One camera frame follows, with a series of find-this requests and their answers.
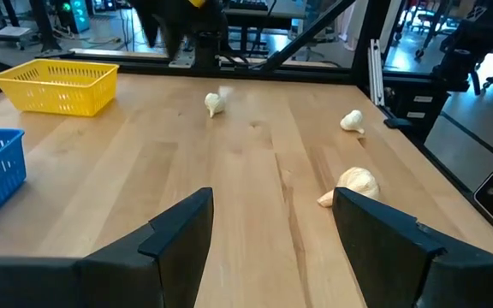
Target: garlic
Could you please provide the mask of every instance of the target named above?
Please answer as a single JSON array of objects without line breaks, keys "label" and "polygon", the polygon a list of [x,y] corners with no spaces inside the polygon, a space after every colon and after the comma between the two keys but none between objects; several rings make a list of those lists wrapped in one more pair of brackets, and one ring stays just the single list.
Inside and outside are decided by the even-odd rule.
[{"label": "garlic", "polygon": [[[377,184],[374,175],[366,169],[353,167],[348,171],[344,172],[336,187],[349,188],[356,193],[377,200],[380,194],[380,188]],[[332,206],[332,201],[334,198],[334,189],[327,192],[323,197],[319,198],[317,202],[323,207]]]},{"label": "garlic", "polygon": [[205,105],[210,112],[211,118],[215,114],[222,112],[225,107],[223,98],[221,98],[218,94],[215,93],[208,93],[206,95]]},{"label": "garlic", "polygon": [[363,114],[358,110],[353,110],[348,115],[343,117],[340,122],[340,126],[343,130],[365,133],[365,130],[361,127],[362,121]]}]

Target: garlic bulb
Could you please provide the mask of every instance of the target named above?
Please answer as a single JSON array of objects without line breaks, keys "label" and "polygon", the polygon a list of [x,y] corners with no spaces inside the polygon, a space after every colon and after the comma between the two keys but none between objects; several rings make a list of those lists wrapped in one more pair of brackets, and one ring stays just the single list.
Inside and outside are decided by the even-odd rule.
[{"label": "garlic bulb", "polygon": [[223,111],[225,107],[225,103],[223,98],[221,98],[218,94],[208,93],[205,98],[205,106],[210,112],[211,118]]},{"label": "garlic bulb", "polygon": [[[374,175],[370,171],[358,167],[353,167],[344,172],[340,176],[336,187],[349,188],[356,193],[360,193],[374,200],[377,200],[380,195],[380,188]],[[317,202],[323,207],[330,207],[332,206],[333,198],[334,190],[331,190],[319,198]]]},{"label": "garlic bulb", "polygon": [[348,115],[343,117],[340,122],[340,126],[343,130],[365,133],[365,130],[361,127],[362,122],[363,114],[358,110],[353,110]]}]

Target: wood grain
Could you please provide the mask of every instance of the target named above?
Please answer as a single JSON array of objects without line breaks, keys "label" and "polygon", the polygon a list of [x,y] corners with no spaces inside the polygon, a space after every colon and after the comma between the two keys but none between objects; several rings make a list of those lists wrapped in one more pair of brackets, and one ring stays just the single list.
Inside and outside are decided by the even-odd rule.
[{"label": "wood grain", "polygon": [[[214,119],[203,104],[220,92]],[[352,109],[365,136],[343,132]],[[368,168],[382,201],[493,252],[493,228],[354,87],[119,75],[96,118],[20,113],[27,183],[0,210],[0,255],[81,257],[199,187],[214,188],[197,307],[363,307],[328,209],[340,174]]]}]

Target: yellow basket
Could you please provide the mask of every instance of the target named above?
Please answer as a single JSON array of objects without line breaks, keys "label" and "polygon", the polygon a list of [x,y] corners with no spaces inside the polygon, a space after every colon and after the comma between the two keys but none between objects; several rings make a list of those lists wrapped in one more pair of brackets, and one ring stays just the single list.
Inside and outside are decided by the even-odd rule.
[{"label": "yellow basket", "polygon": [[0,73],[18,110],[94,116],[116,96],[118,65],[33,60]]}]

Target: floor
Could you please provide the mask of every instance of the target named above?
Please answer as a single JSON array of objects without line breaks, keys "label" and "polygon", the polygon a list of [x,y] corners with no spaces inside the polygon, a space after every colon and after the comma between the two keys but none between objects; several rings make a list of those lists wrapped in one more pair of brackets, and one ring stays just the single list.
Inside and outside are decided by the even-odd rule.
[{"label": "floor", "polygon": [[[27,6],[20,6],[20,3],[24,3],[23,1],[17,0],[16,2],[18,14],[27,10]],[[103,42],[104,39],[111,37],[119,37],[124,41],[122,23],[125,21],[128,25],[134,23],[133,27],[127,27],[129,42],[132,42],[134,34],[134,50],[153,52],[153,49],[146,46],[137,18],[131,20],[130,11],[124,11],[123,19],[117,13],[98,15],[92,21],[91,30],[80,35],[81,40],[63,39],[60,42],[61,47],[64,50],[74,47],[126,50],[123,43],[89,43],[89,39],[91,39],[90,42]],[[23,21],[22,25],[34,26],[30,21]],[[238,32],[232,32],[230,35],[232,38],[239,38]],[[421,46],[424,39],[424,35],[416,32],[404,32],[401,42],[390,49],[384,69],[429,73],[433,66],[442,59],[443,54],[438,50],[438,45],[443,37],[435,38],[425,51],[425,56],[421,61],[417,61],[414,59],[414,52]],[[287,34],[280,32],[267,33],[264,40],[268,42],[268,49],[271,52],[280,50],[289,42]],[[128,44],[127,47],[132,50],[133,44]],[[237,48],[238,43],[234,43],[233,47]],[[26,50],[19,51],[14,45],[0,43],[0,59],[15,65],[32,59],[39,53],[39,50],[39,45],[29,46]],[[479,74],[481,80],[493,75],[493,55],[487,57]],[[493,146],[493,87],[480,97],[476,97],[472,90],[466,93],[453,93],[444,111]],[[440,118],[437,121],[426,145],[472,190],[493,170],[493,155],[446,119]]]}]

